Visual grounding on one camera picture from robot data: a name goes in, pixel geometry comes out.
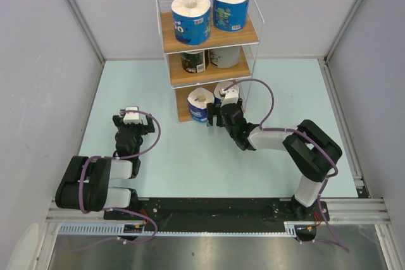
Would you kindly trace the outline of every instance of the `purple cable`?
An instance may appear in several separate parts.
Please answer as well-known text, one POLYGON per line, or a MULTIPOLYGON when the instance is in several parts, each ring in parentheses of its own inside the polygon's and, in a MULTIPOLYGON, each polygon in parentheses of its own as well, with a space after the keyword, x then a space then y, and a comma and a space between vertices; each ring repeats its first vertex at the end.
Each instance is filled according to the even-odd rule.
MULTIPOLYGON (((336 176, 337 173, 339 172, 339 170, 337 169, 337 166, 335 164, 335 162, 333 161, 332 158, 330 158, 330 156, 309 136, 307 136, 305 133, 300 132, 299 130, 296 129, 291 129, 291 128, 264 128, 263 131, 273 131, 273 132, 293 132, 298 134, 299 136, 301 136, 302 138, 304 138, 305 140, 307 140, 309 143, 313 144, 313 146, 323 155, 324 158, 327 159, 327 161, 332 165, 333 169, 335 170, 335 172, 333 172, 330 175, 327 175, 327 177, 325 178, 325 181, 323 182, 323 185, 321 187, 321 190, 318 193, 318 197, 316 199, 316 203, 318 204, 319 210, 322 210, 322 206, 321 206, 321 194, 324 191, 327 183, 328 183, 328 179, 330 177, 336 176)), ((325 222, 326 226, 329 229, 330 234, 332 234, 333 238, 336 240, 336 242, 334 242, 333 240, 324 240, 324 239, 320 239, 320 240, 313 240, 313 241, 301 241, 299 239, 299 237, 297 236, 297 240, 300 243, 332 243, 334 245, 338 245, 340 246, 343 250, 345 250, 347 253, 350 253, 350 249, 347 248, 339 239, 339 237, 336 235, 336 233, 334 232, 334 230, 332 229, 332 226, 330 225, 330 223, 328 222, 328 219, 326 218, 326 216, 324 215, 323 212, 320 212, 323 218, 323 221, 325 222)))
POLYGON ((270 95, 271 95, 270 111, 268 111, 265 118, 263 118, 262 121, 260 121, 260 124, 259 124, 260 130, 263 130, 263 123, 267 120, 267 118, 269 118, 271 112, 273 112, 273 110, 274 110, 274 93, 273 93, 272 89, 270 88, 270 86, 267 83, 265 83, 264 81, 262 81, 260 79, 257 79, 257 78, 248 78, 248 79, 238 80, 237 82, 234 82, 233 84, 231 84, 230 86, 225 88, 224 91, 228 90, 229 88, 232 88, 234 85, 237 85, 238 83, 241 83, 241 82, 259 82, 262 85, 264 85, 268 89, 268 91, 270 92, 270 95))
MULTIPOLYGON (((146 152, 149 152, 149 151, 159 142, 160 135, 161 135, 161 128, 160 128, 160 124, 159 124, 158 120, 157 120, 155 117, 153 117, 151 114, 148 114, 148 113, 143 112, 143 111, 138 111, 138 110, 126 110, 126 111, 124 111, 124 113, 139 113, 139 114, 145 115, 145 116, 147 116, 147 117, 150 117, 150 118, 156 123, 156 126, 158 126, 158 137, 156 138, 156 140, 154 141, 154 143, 153 143, 149 148, 147 148, 146 150, 144 150, 144 151, 142 151, 142 152, 139 152, 139 153, 137 153, 137 154, 129 155, 129 156, 124 156, 124 157, 109 157, 109 156, 107 156, 107 157, 104 157, 104 158, 107 158, 107 159, 123 159, 123 160, 125 160, 125 159, 131 159, 131 158, 134 158, 134 157, 138 157, 138 156, 140 156, 140 155, 145 154, 146 152)), ((82 168, 82 174, 80 175, 79 186, 78 186, 78 204, 79 204, 80 210, 81 210, 82 213, 84 213, 84 214, 89 213, 89 211, 86 211, 86 210, 85 210, 85 208, 84 208, 84 202, 83 202, 84 178, 85 178, 86 171, 87 171, 87 168, 89 167, 90 162, 91 162, 93 159, 97 159, 97 158, 100 158, 100 157, 102 157, 102 156, 91 156, 91 157, 89 157, 89 158, 86 160, 86 162, 84 163, 83 168, 82 168)), ((145 242, 148 242, 149 240, 151 240, 152 238, 154 238, 154 236, 157 234, 157 232, 158 232, 158 225, 157 225, 151 218, 149 218, 148 216, 145 216, 145 215, 143 215, 143 214, 136 213, 136 212, 134 212, 134 211, 129 211, 129 210, 120 209, 120 208, 114 208, 113 210, 121 211, 121 212, 126 212, 126 213, 129 213, 129 214, 138 216, 138 217, 140 217, 140 218, 147 219, 147 220, 150 221, 150 222, 153 224, 153 226, 154 226, 154 232, 153 232, 153 234, 152 234, 149 238, 146 238, 145 240, 141 240, 141 241, 138 241, 138 242, 126 240, 127 242, 129 242, 129 243, 145 243, 145 242)), ((100 241, 98 241, 98 242, 96 242, 96 243, 93 243, 92 245, 86 246, 86 247, 84 247, 84 248, 72 250, 72 252, 78 252, 78 251, 86 250, 86 249, 92 248, 93 246, 99 245, 100 243, 104 243, 104 242, 107 242, 107 241, 110 241, 110 240, 113 240, 113 239, 116 239, 116 238, 115 238, 115 237, 114 237, 114 238, 105 238, 104 240, 100 240, 100 241)))
MULTIPOLYGON (((146 238, 145 240, 126 240, 126 239, 124 239, 124 242, 128 242, 128 243, 146 243, 146 242, 148 242, 149 240, 151 240, 152 238, 154 238, 156 236, 156 234, 158 232, 158 225, 149 216, 145 216, 143 214, 140 214, 140 213, 137 213, 137 212, 134 212, 134 211, 129 211, 129 210, 126 210, 126 209, 121 209, 121 208, 113 208, 113 210, 114 211, 120 211, 120 212, 126 212, 126 213, 129 213, 131 215, 138 216, 140 218, 146 219, 149 222, 151 222, 153 224, 153 226, 154 226, 153 234, 151 236, 149 236, 148 238, 146 238)), ((69 252, 80 252, 80 251, 84 251, 84 250, 93 248, 93 247, 99 245, 100 243, 109 242, 111 240, 118 240, 119 238, 120 237, 118 237, 118 238, 117 237, 103 238, 102 240, 99 240, 98 242, 95 242, 95 243, 92 243, 92 244, 90 244, 88 246, 85 246, 85 247, 82 247, 82 248, 77 248, 77 249, 66 248, 63 245, 63 243, 61 243, 61 246, 62 246, 62 248, 64 248, 65 250, 67 250, 69 252)))
MULTIPOLYGON (((127 110, 127 111, 124 111, 124 113, 139 113, 139 114, 143 114, 143 115, 145 115, 147 117, 150 117, 156 123, 156 126, 158 126, 158 137, 156 138, 154 143, 149 148, 147 148, 146 150, 144 150, 142 152, 139 152, 138 154, 124 156, 124 157, 104 156, 104 158, 107 158, 107 159, 123 159, 123 160, 125 160, 125 159, 131 159, 131 158, 134 158, 134 157, 138 157, 140 155, 145 154, 146 152, 149 152, 158 143, 158 141, 160 139, 160 135, 161 135, 160 124, 159 124, 158 120, 155 117, 153 117, 151 114, 148 114, 148 113, 142 112, 142 111, 137 111, 137 110, 127 110)), ((86 176, 86 171, 87 171, 87 168, 89 167, 90 162, 93 159, 97 159, 97 158, 101 158, 101 157, 102 156, 91 156, 86 160, 86 162, 83 165, 82 174, 80 175, 80 181, 79 181, 79 186, 78 186, 78 204, 79 204, 80 210, 82 211, 83 214, 89 213, 88 211, 86 211, 84 209, 84 202, 83 202, 83 187, 84 187, 84 178, 86 176)))

